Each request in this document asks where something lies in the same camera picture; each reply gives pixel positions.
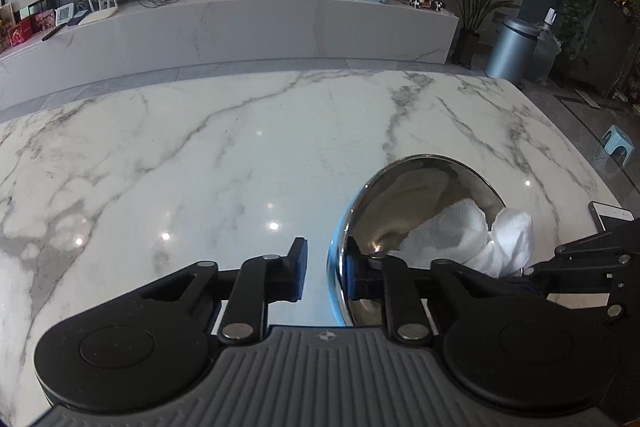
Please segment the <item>blue steel bowl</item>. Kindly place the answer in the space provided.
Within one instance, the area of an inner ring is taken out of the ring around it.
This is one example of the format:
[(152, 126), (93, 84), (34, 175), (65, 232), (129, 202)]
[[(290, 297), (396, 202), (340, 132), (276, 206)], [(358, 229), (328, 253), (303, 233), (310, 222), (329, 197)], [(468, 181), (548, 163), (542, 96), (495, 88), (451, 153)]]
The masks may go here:
[(472, 199), (491, 222), (504, 207), (498, 192), (463, 162), (442, 155), (413, 155), (392, 162), (363, 185), (334, 229), (328, 251), (329, 300), (338, 325), (382, 323), (381, 306), (346, 296), (344, 251), (380, 257), (397, 251), (415, 228), (462, 199)]

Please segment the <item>white paper towel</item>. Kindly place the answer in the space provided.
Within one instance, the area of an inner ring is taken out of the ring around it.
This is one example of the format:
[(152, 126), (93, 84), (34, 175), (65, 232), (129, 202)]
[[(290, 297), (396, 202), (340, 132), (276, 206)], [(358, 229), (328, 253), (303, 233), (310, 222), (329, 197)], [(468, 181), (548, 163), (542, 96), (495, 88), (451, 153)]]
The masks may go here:
[(451, 205), (411, 230), (392, 256), (411, 268), (427, 269), (447, 259), (490, 277), (508, 277), (526, 268), (534, 251), (533, 218), (503, 208), (494, 221), (472, 199)]

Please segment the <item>white smartphone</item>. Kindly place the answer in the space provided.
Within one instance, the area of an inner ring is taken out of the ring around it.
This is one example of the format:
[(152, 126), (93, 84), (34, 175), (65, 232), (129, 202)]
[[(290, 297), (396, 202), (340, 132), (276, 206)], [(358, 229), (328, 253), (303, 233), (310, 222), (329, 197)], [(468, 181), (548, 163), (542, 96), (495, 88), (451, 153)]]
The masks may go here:
[(603, 202), (590, 202), (588, 210), (599, 232), (609, 232), (620, 225), (634, 221), (634, 215), (630, 210), (603, 204)]

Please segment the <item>light blue stool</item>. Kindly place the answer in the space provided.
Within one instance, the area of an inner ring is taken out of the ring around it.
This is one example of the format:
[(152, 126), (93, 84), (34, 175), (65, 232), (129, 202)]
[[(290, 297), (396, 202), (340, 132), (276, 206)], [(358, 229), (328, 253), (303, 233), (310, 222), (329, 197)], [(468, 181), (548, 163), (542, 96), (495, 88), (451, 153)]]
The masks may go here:
[(601, 138), (602, 152), (600, 157), (611, 157), (620, 167), (626, 167), (634, 153), (634, 143), (628, 134), (616, 124), (606, 130)]

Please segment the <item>dark metal cabinet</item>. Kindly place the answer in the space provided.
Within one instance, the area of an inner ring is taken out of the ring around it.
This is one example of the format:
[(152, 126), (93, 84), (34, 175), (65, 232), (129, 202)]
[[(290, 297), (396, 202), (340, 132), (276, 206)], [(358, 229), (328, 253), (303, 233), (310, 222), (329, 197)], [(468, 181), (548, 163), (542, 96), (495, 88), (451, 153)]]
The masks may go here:
[(570, 62), (570, 78), (607, 95), (620, 75), (634, 23), (612, 0), (598, 0), (582, 44)]

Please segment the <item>water jug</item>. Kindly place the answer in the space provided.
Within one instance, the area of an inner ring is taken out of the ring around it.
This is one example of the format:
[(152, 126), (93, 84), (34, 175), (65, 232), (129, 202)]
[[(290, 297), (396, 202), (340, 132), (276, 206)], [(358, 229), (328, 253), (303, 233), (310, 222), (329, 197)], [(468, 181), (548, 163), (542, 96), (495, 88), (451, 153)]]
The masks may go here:
[(524, 78), (531, 82), (544, 82), (551, 72), (556, 57), (562, 51), (561, 41), (555, 37), (552, 26), (558, 13), (550, 8), (544, 21), (538, 25), (539, 35)]

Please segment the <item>grey trash can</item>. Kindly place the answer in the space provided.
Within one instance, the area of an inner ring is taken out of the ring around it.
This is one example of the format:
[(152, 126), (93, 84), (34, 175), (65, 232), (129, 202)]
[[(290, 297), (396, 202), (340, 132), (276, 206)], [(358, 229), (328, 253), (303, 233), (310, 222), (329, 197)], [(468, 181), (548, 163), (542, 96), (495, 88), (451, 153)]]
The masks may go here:
[(492, 79), (509, 80), (518, 84), (523, 76), (540, 35), (537, 25), (517, 18), (505, 18), (491, 50), (485, 74)]

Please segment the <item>potted orchid plant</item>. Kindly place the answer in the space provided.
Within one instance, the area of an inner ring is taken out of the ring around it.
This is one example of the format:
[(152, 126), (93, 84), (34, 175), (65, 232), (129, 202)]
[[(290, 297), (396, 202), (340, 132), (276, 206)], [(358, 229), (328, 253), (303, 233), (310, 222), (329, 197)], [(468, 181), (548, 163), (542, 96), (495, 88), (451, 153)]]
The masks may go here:
[(460, 31), (451, 54), (451, 62), (465, 68), (472, 65), (480, 45), (480, 28), (495, 10), (515, 9), (514, 0), (452, 0), (460, 12)]

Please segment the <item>white wifi router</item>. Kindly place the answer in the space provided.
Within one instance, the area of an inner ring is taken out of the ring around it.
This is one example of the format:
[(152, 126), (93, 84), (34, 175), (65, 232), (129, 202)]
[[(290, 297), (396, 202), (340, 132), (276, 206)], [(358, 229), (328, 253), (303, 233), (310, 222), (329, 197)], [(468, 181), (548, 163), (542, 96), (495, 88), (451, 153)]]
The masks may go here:
[(79, 26), (107, 20), (119, 9), (118, 0), (87, 0), (87, 3), (89, 11), (81, 17)]

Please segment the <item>white digital clock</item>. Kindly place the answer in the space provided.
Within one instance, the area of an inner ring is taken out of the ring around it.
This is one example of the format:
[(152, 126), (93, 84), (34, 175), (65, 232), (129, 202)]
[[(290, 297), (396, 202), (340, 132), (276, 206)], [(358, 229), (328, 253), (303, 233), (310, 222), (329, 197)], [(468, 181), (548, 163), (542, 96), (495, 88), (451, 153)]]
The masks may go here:
[(75, 14), (75, 5), (73, 3), (64, 4), (55, 9), (55, 26), (63, 26), (67, 24)]

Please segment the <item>red gift box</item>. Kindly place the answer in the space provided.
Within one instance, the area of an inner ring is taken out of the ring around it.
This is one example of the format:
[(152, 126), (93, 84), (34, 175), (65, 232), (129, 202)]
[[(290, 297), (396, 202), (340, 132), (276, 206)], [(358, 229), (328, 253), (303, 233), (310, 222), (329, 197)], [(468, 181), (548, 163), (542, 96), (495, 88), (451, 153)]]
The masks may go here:
[(34, 25), (32, 24), (32, 20), (25, 18), (9, 27), (6, 31), (6, 36), (8, 37), (9, 45), (14, 48), (14, 46), (19, 46), (32, 38), (33, 33)]

